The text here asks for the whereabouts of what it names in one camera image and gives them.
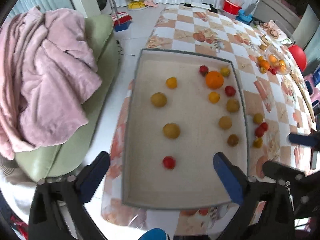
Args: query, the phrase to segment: checkered tablecloth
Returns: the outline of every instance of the checkered tablecloth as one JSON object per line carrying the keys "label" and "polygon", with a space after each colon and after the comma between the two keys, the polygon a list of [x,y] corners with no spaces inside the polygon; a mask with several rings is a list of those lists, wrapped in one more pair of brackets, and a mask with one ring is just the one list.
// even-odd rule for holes
{"label": "checkered tablecloth", "polygon": [[[292,145],[287,140],[290,132],[310,134],[315,129],[302,94],[290,75],[262,74],[256,57],[263,55],[259,45],[261,33],[236,20],[181,5],[169,5],[156,22],[146,48],[175,49],[221,57],[233,62],[244,95],[245,114],[248,120],[249,143],[255,139],[257,127],[252,116],[263,113],[269,130],[263,136],[263,147],[251,147],[249,175],[266,180],[262,165],[272,159],[304,170],[310,174],[310,148]],[[290,65],[306,91],[302,74],[294,59]],[[121,204],[121,173],[124,131],[127,121],[131,86],[124,100],[118,126],[111,147],[111,166],[106,176],[102,200],[102,216],[111,223],[141,229],[159,227],[169,234],[218,234],[237,210],[230,203],[199,211],[150,211]]]}

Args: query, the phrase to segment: red bucket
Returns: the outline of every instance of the red bucket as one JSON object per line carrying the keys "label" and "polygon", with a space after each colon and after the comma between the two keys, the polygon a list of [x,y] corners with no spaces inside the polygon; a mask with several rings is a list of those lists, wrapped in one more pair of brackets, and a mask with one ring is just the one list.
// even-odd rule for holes
{"label": "red bucket", "polygon": [[238,15],[241,6],[237,6],[228,0],[224,0],[223,10],[233,15]]}

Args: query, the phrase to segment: green leather armrest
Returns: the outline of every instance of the green leather armrest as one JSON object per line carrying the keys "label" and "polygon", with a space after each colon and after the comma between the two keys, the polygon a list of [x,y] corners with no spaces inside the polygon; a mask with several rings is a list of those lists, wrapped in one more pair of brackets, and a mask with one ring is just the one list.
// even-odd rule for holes
{"label": "green leather armrest", "polygon": [[89,123],[80,127],[67,142],[16,154],[18,165],[36,182],[42,178],[64,175],[81,164],[90,147],[101,108],[119,65],[119,52],[111,17],[90,17],[85,19],[85,24],[87,42],[97,60],[97,73],[102,78],[102,85],[82,104]]}

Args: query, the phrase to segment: screw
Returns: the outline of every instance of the screw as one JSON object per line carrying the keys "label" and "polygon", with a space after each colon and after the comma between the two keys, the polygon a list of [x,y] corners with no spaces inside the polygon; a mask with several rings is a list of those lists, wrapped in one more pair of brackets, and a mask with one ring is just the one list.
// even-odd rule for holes
{"label": "screw", "polygon": [[302,203],[302,204],[305,204],[305,203],[307,203],[309,201],[309,197],[308,196],[303,196],[301,199],[300,199],[300,202]]}
{"label": "screw", "polygon": [[254,183],[257,181],[257,178],[255,176],[249,176],[248,181]]}
{"label": "screw", "polygon": [[68,182],[72,182],[72,181],[75,181],[76,180],[76,176],[75,175],[71,175],[71,176],[69,176],[68,178],[67,178],[67,181]]}
{"label": "screw", "polygon": [[303,175],[302,174],[298,174],[297,176],[296,176],[296,180],[301,180],[303,178]]}
{"label": "screw", "polygon": [[284,186],[285,185],[285,181],[283,179],[278,180],[279,185]]}
{"label": "screw", "polygon": [[42,184],[44,184],[44,183],[45,183],[45,179],[39,179],[38,185],[42,185]]}

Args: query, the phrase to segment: tray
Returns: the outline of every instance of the tray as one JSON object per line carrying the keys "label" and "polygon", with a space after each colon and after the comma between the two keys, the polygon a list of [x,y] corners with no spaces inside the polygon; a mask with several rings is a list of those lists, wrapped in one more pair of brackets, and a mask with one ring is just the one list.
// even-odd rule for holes
{"label": "tray", "polygon": [[[212,104],[212,91],[205,84],[199,66],[209,71],[228,66],[230,76],[215,90],[220,101]],[[178,87],[166,87],[167,78],[175,76]],[[240,102],[237,113],[228,113],[226,85],[236,89]],[[197,53],[143,49],[137,65],[126,127],[124,145],[123,196],[125,205],[148,209],[185,210],[215,206],[230,202],[228,193],[218,178],[212,159],[222,151],[228,159],[247,174],[248,141],[242,95],[238,89],[234,67],[230,61]],[[167,104],[154,107],[150,97],[162,92]],[[218,127],[220,117],[229,115],[233,125],[229,130]],[[180,126],[180,136],[168,139],[162,128],[169,122]],[[227,139],[237,134],[239,144],[230,147]],[[164,169],[162,160],[176,158],[173,170]]]}

